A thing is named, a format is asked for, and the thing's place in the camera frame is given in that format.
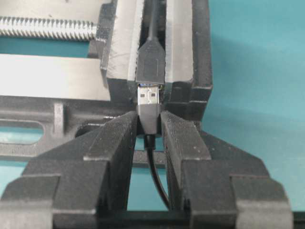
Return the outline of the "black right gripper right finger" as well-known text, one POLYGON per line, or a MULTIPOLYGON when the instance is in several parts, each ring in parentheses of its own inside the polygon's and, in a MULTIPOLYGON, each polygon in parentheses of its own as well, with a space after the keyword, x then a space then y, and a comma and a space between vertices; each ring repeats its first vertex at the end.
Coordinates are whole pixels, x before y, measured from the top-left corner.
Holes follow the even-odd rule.
POLYGON ((192 229, 291 229, 283 186, 263 161, 170 112, 161 113, 170 208, 192 229))

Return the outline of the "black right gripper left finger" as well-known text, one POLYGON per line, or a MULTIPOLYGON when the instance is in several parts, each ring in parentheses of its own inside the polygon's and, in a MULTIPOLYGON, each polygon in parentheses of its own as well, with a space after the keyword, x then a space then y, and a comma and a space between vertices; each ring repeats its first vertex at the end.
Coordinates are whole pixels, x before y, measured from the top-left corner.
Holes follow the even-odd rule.
POLYGON ((1 228, 89 228, 126 210, 137 122, 128 112, 32 158, 3 192, 1 228))

